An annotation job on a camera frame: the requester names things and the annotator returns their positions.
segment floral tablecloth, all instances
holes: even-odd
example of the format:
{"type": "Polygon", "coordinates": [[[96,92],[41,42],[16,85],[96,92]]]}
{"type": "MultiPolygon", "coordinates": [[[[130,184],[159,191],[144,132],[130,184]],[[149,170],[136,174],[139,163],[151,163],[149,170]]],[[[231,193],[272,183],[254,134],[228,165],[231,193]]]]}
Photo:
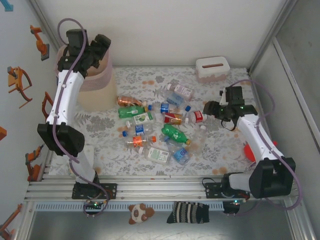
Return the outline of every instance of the floral tablecloth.
{"type": "MultiPolygon", "coordinates": [[[[191,110],[203,110],[208,101],[219,101],[219,90],[230,84],[247,79],[245,68],[232,68],[225,81],[198,83],[195,69],[187,67],[119,67],[115,68],[117,92],[119,95],[136,97],[148,103],[165,100],[167,84],[181,84],[194,90],[194,97],[189,105],[191,110]]],[[[242,83],[243,97],[246,104],[253,104],[254,96],[251,85],[242,83]]],[[[221,126],[220,120],[209,116],[205,125],[207,139],[202,155],[195,157],[186,165],[178,164],[171,158],[169,165],[161,165],[146,160],[134,150],[126,149],[122,131],[126,129],[125,121],[119,119],[118,107],[101,112],[87,112],[80,105],[76,107],[74,128],[85,136],[85,143],[94,147],[94,168],[100,175],[123,176],[204,176],[221,175],[227,172],[247,170],[251,165],[244,155],[246,140],[236,128],[228,131],[221,126]]],[[[155,134],[159,140],[162,119],[157,118],[154,124],[155,134]]],[[[199,124],[179,126],[190,138],[199,129],[199,124]]],[[[157,141],[156,147],[167,149],[166,145],[157,141]]],[[[50,175],[67,175],[68,163],[62,157],[53,155],[50,175]]]]}

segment brown and white plush toy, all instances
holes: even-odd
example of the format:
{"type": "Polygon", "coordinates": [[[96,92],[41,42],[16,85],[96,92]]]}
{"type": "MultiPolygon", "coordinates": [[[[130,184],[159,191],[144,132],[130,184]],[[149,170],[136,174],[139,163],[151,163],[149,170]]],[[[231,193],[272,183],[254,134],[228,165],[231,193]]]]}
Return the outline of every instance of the brown and white plush toy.
{"type": "Polygon", "coordinates": [[[129,210],[131,212],[129,224],[145,222],[155,214],[155,210],[152,207],[146,207],[143,203],[130,205],[129,210]]]}

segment water bottle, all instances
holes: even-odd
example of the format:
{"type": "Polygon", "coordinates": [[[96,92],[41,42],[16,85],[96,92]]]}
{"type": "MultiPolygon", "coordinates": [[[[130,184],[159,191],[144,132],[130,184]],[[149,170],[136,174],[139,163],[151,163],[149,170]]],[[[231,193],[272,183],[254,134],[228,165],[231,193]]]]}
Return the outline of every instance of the water bottle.
{"type": "Polygon", "coordinates": [[[166,101],[172,105],[175,105],[179,109],[184,109],[187,112],[189,112],[191,109],[191,107],[184,100],[184,98],[174,92],[169,93],[169,95],[166,98],[166,101]]]}
{"type": "Polygon", "coordinates": [[[152,105],[149,105],[148,106],[148,110],[149,111],[155,111],[156,113],[177,113],[179,111],[179,109],[172,105],[172,104],[169,104],[169,103],[159,103],[159,102],[156,102],[152,105]]]}
{"type": "Polygon", "coordinates": [[[164,142],[166,143],[169,152],[179,164],[185,165],[187,162],[189,162],[190,156],[188,151],[182,147],[181,143],[173,141],[168,136],[164,137],[164,142]]]}
{"type": "Polygon", "coordinates": [[[208,116],[201,111],[193,111],[189,113],[189,121],[193,124],[203,123],[207,120],[208,116]]]}
{"type": "Polygon", "coordinates": [[[205,145],[207,134],[206,134],[206,126],[200,126],[200,129],[195,131],[191,144],[188,148],[188,151],[195,156],[200,156],[202,154],[202,149],[205,145]]]}
{"type": "Polygon", "coordinates": [[[134,116],[129,121],[126,121],[125,124],[129,129],[132,126],[137,126],[137,125],[146,124],[146,123],[153,123],[155,121],[156,121],[155,114],[149,111],[149,112],[145,112],[137,116],[134,116]]]}
{"type": "Polygon", "coordinates": [[[180,131],[179,129],[175,128],[174,126],[166,123],[164,124],[161,132],[171,138],[172,140],[176,141],[177,143],[184,143],[190,145],[191,140],[186,137],[186,135],[180,131]]]}
{"type": "Polygon", "coordinates": [[[172,124],[172,125],[188,124],[189,118],[184,117],[182,114],[165,113],[163,122],[165,124],[172,124]]]}
{"type": "Polygon", "coordinates": [[[145,123],[141,125],[137,125],[135,127],[129,128],[127,131],[122,132],[122,136],[124,137],[134,137],[140,135],[149,135],[154,131],[152,125],[150,123],[145,123]]]}
{"type": "Polygon", "coordinates": [[[118,96],[117,103],[120,107],[128,107],[128,106],[140,106],[145,107],[147,106],[146,101],[141,101],[138,99],[135,99],[131,96],[118,96]]]}
{"type": "Polygon", "coordinates": [[[168,164],[171,154],[155,147],[140,147],[138,150],[140,155],[143,155],[147,160],[158,164],[168,164]]]}
{"type": "Polygon", "coordinates": [[[172,91],[179,95],[180,97],[184,98],[185,100],[190,101],[191,98],[193,97],[194,92],[182,85],[179,84],[171,84],[169,83],[166,87],[167,90],[172,91]]]}
{"type": "Polygon", "coordinates": [[[121,119],[131,118],[147,111],[148,109],[143,106],[126,106],[118,109],[119,118],[121,119]]]}
{"type": "Polygon", "coordinates": [[[133,136],[125,139],[125,147],[127,149],[134,149],[138,147],[145,147],[157,141],[156,136],[133,136]]]}

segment green soda bottle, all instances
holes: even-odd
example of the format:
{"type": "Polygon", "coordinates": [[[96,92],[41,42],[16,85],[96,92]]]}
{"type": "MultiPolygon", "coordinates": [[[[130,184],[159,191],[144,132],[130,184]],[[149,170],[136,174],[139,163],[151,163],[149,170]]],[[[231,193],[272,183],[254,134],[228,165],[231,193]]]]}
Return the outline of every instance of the green soda bottle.
{"type": "Polygon", "coordinates": [[[119,118],[132,118],[133,116],[143,114],[145,112],[145,108],[143,106],[127,106],[121,107],[118,109],[119,118]]]}
{"type": "Polygon", "coordinates": [[[186,135],[180,131],[179,129],[175,128],[171,124],[165,124],[161,129],[161,132],[164,135],[167,135],[172,140],[176,141],[177,143],[184,143],[190,145],[191,140],[186,137],[186,135]]]}

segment black and white sock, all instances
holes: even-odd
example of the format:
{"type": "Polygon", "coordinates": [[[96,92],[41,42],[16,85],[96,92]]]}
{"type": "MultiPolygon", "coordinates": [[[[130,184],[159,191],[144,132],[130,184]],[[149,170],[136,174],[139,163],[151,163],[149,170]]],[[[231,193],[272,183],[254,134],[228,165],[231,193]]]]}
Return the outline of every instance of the black and white sock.
{"type": "Polygon", "coordinates": [[[167,224],[189,223],[203,224],[209,222],[209,205],[197,202],[176,201],[167,224]]]}

